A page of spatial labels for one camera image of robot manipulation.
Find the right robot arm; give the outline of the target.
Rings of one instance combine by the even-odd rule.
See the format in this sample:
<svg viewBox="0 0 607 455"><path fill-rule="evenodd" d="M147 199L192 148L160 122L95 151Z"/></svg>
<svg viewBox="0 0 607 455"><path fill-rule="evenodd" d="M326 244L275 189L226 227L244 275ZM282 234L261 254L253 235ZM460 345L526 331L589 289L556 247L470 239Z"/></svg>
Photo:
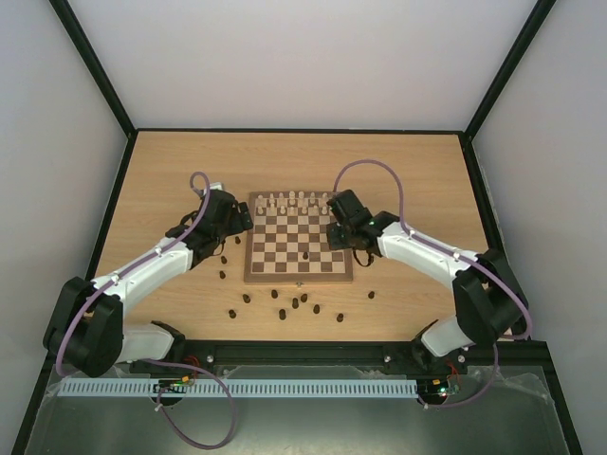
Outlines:
<svg viewBox="0 0 607 455"><path fill-rule="evenodd" d="M410 357L420 370L436 370L464 347L492 347L520 319L522 337L528 336L528 304L502 252L480 254L439 242L390 212L371 214L350 190L335 194L328 207L335 218L327 226L332 250L364 251L369 263L375 257L403 263L451 291L455 314L430 323L411 343Z"/></svg>

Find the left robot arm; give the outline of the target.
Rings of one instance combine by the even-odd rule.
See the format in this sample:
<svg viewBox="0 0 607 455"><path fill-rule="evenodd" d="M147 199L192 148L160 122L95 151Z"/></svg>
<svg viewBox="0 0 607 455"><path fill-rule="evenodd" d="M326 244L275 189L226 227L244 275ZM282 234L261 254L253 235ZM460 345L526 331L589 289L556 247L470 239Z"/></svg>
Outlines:
<svg viewBox="0 0 607 455"><path fill-rule="evenodd" d="M158 321L128 325L128 314L161 285L214 255L230 236L252 229L245 202L204 191L197 210L139 257L93 280L74 277L61 289L43 338L60 376L71 366L99 377L117 363L159 361L183 337Z"/></svg>

